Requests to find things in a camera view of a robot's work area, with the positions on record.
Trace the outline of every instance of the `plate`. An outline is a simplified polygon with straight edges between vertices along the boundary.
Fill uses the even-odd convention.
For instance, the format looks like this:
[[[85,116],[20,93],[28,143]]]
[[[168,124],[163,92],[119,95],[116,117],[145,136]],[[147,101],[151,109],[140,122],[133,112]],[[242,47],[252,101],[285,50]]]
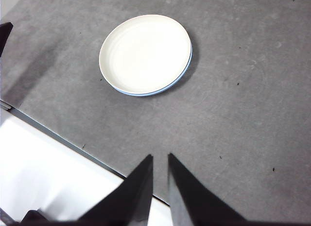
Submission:
[[[188,33],[176,20],[162,15],[131,18],[105,39],[99,66],[105,80],[131,96],[149,96],[173,86],[192,57]]]

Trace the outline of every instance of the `gray countertop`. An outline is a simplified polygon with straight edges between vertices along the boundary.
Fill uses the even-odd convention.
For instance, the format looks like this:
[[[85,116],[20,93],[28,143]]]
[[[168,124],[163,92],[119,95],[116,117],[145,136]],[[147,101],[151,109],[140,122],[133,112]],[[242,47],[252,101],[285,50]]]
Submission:
[[[193,58],[174,87],[137,98],[98,55],[144,14],[180,22]],[[173,152],[247,219],[311,221],[311,0],[21,0],[6,21],[5,102],[124,175],[152,154],[164,200]]]

